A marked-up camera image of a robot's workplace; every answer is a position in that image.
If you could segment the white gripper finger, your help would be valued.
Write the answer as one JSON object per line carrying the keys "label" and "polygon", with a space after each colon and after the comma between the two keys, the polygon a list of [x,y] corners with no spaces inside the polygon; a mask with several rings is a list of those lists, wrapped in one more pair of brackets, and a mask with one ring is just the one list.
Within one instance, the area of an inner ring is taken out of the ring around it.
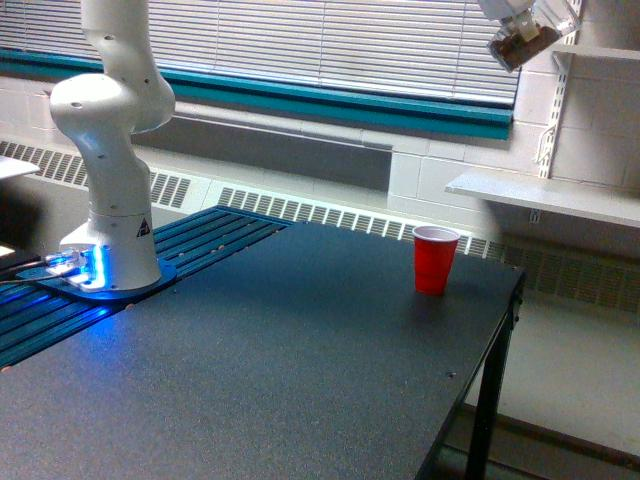
{"label": "white gripper finger", "polygon": [[517,30],[524,41],[531,41],[538,36],[538,26],[530,15],[517,17]]}

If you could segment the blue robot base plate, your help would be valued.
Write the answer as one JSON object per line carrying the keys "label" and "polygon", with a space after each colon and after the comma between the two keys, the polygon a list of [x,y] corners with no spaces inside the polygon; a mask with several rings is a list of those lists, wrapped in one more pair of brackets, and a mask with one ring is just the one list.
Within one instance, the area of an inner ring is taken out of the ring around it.
{"label": "blue robot base plate", "polygon": [[177,280],[177,269],[169,262],[159,261],[160,279],[154,284],[134,290],[86,292],[62,279],[36,281],[35,284],[56,295],[90,303],[131,303],[143,300],[169,286]]}

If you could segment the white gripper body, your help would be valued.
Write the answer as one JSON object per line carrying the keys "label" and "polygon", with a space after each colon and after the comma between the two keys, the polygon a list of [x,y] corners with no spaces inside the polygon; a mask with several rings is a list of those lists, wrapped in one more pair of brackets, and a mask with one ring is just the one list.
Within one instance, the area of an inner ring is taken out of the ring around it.
{"label": "white gripper body", "polygon": [[532,0],[478,0],[484,16],[492,21],[517,17],[531,9]]}

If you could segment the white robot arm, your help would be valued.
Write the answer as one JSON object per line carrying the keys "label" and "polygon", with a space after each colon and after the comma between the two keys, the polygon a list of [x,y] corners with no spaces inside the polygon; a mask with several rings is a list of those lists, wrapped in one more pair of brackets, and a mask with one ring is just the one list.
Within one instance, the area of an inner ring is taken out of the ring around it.
{"label": "white robot arm", "polygon": [[89,294],[129,294],[162,278],[150,170],[131,142],[166,124],[175,111],[174,92],[153,57],[148,18],[145,1],[82,2],[82,30],[104,70],[66,79],[50,96],[54,123],[84,161],[89,214],[60,242],[73,262],[48,270]]}

